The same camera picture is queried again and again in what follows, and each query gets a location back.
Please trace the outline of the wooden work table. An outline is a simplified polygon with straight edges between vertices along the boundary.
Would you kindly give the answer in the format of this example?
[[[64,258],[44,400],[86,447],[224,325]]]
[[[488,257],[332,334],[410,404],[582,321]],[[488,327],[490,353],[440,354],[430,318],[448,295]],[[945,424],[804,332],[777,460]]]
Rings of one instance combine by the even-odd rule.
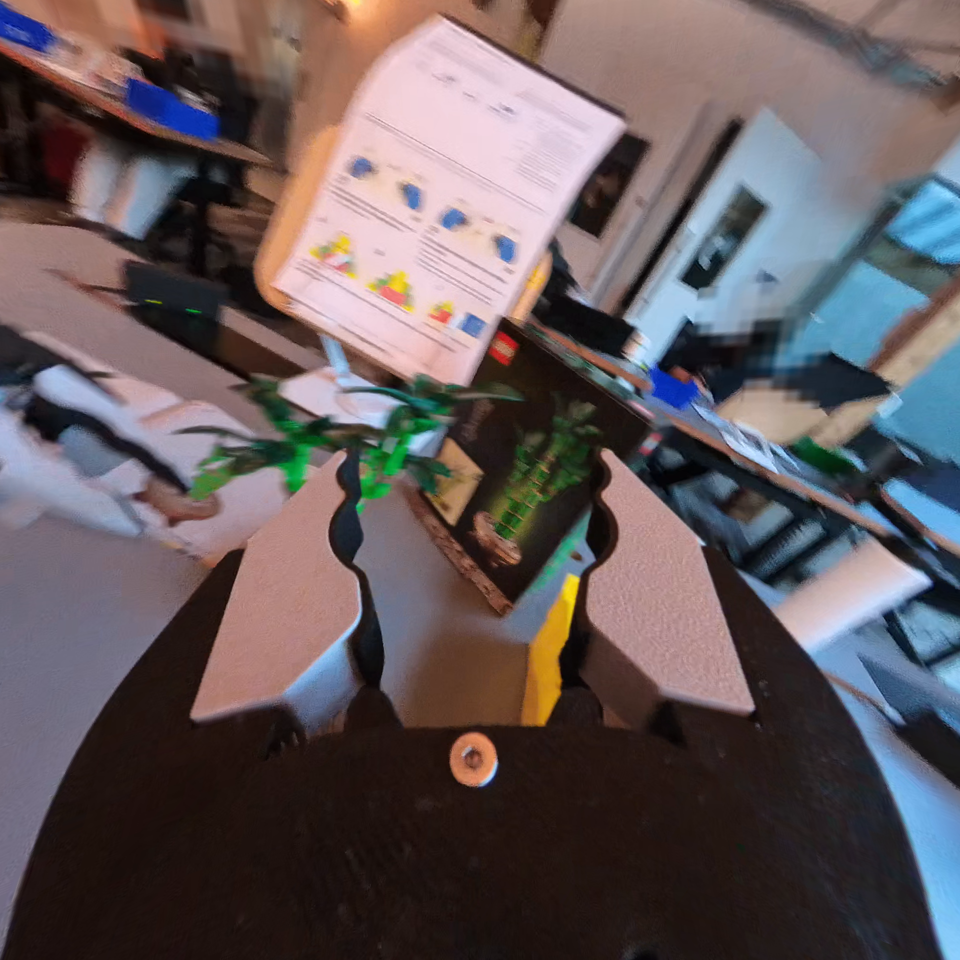
[[[195,214],[191,222],[189,272],[199,278],[209,276],[209,246],[213,231],[210,207],[220,198],[222,185],[216,185],[210,172],[216,162],[230,162],[242,169],[248,167],[271,170],[275,163],[253,148],[228,139],[203,139],[155,123],[128,108],[125,102],[110,96],[78,79],[66,76],[43,54],[10,42],[1,41],[2,62],[29,76],[34,82],[68,101],[96,128],[110,135],[121,135],[138,146],[150,146],[186,153],[198,160],[197,190],[191,195]]]

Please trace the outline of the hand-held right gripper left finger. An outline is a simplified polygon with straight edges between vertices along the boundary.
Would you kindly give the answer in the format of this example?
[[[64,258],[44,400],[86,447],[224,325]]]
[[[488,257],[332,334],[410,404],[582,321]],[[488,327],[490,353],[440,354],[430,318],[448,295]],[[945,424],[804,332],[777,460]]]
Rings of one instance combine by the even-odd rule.
[[[247,542],[190,709],[206,725],[277,709],[326,726],[378,683],[382,642],[364,572],[357,457],[341,451]]]

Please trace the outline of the grey desk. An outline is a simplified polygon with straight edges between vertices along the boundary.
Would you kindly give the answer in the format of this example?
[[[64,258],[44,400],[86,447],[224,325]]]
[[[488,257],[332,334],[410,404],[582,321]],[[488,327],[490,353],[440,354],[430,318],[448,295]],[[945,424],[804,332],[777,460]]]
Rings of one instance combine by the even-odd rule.
[[[385,688],[418,727],[520,718],[526,646],[566,577],[589,551],[572,547],[506,617],[441,557],[406,502],[367,509],[357,561],[387,646]],[[24,871],[57,788],[94,721],[209,571],[150,539],[38,520],[2,530],[2,947]],[[958,788],[895,732],[859,659],[888,641],[874,629],[814,654],[858,727],[898,807],[944,958],[958,958]]]
[[[139,258],[74,226],[2,220],[2,388],[47,366],[73,368],[138,418],[197,410],[186,426],[218,424],[278,438],[247,394],[250,378],[282,380],[320,366],[314,346],[226,301],[210,316],[140,305],[127,269]]]

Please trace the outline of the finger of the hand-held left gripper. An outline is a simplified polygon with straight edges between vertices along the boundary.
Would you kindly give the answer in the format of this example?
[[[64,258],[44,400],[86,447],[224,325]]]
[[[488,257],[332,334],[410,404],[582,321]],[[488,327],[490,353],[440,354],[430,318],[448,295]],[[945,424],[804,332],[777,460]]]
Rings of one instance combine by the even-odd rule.
[[[1,420],[1,522],[21,529],[51,516],[124,538],[144,524],[118,494],[79,473],[58,447],[35,438],[19,418]]]
[[[29,425],[50,442],[69,429],[84,430],[178,490],[191,487],[195,465],[222,433],[228,439],[254,438],[245,424],[209,402],[123,374],[96,377],[66,364],[33,376]]]

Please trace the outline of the green toy brick bamboo plant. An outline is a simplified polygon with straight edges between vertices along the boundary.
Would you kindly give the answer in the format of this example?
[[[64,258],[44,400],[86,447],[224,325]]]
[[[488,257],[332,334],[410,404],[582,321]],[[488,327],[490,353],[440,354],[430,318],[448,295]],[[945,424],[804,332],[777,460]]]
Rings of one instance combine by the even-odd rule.
[[[175,435],[209,436],[214,439],[198,463],[189,496],[205,499],[241,476],[274,469],[281,472],[288,495],[299,492],[307,481],[315,451],[344,452],[356,457],[359,467],[360,505],[385,498],[395,480],[408,474],[428,494],[437,492],[438,481],[451,475],[435,456],[414,451],[414,441],[448,429],[460,407],[468,402],[523,402],[521,392],[504,383],[478,387],[442,383],[420,374],[400,389],[352,387],[345,393],[361,398],[393,402],[383,426],[336,419],[332,414],[309,417],[297,414],[284,398],[280,382],[253,378],[243,389],[266,416],[273,438],[247,437],[234,429],[196,425],[177,429]]]

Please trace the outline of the blue storage bin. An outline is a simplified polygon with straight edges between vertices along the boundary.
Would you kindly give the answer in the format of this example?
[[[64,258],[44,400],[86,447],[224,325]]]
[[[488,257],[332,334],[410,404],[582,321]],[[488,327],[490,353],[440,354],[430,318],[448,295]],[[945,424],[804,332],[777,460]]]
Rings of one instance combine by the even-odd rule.
[[[685,411],[701,398],[701,390],[695,380],[681,380],[657,366],[649,369],[652,396],[671,409]]]
[[[220,137],[216,114],[148,80],[127,78],[124,102],[132,113],[177,134],[204,141]]]
[[[1,2],[1,39],[39,54],[48,53],[56,44],[49,26],[5,2]]]

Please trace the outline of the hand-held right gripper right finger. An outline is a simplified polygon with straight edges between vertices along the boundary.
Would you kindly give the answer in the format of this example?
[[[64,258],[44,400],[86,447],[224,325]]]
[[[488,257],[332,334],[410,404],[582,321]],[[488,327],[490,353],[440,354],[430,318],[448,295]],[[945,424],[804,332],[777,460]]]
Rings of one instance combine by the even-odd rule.
[[[584,574],[580,676],[615,723],[650,726],[666,704],[747,718],[755,702],[704,546],[603,449],[594,519],[606,530]]]

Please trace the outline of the black router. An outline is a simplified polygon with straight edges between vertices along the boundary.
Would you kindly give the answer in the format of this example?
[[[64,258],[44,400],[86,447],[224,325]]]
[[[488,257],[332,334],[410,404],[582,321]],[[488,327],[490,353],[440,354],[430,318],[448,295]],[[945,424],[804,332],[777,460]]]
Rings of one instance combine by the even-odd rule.
[[[230,294],[225,284],[134,259],[123,279],[130,306],[150,317],[216,323]]]

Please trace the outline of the white door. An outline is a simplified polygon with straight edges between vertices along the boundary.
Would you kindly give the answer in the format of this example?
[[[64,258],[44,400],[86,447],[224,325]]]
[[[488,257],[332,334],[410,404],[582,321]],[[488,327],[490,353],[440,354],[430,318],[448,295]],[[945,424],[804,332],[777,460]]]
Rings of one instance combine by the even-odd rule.
[[[643,364],[655,365],[687,323],[699,334],[743,333],[780,311],[794,269],[786,235],[820,167],[770,109],[746,123],[625,314]]]

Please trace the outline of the black toy box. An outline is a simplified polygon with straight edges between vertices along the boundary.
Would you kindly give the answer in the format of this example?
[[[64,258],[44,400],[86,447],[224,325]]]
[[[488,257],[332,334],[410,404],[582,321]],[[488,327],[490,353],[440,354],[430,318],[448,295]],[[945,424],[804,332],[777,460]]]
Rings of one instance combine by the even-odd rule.
[[[599,454],[635,466],[652,415],[588,360],[510,320],[472,389],[494,386],[521,399],[462,404],[438,451],[449,475],[410,502],[440,553],[506,616],[584,535]]]

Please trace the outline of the dark framed picture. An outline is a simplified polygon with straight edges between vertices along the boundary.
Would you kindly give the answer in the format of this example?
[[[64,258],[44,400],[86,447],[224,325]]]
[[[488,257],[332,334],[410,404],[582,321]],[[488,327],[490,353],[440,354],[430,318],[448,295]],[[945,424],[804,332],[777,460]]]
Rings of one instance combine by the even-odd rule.
[[[650,147],[646,139],[622,134],[582,186],[567,222],[594,238],[601,237]]]

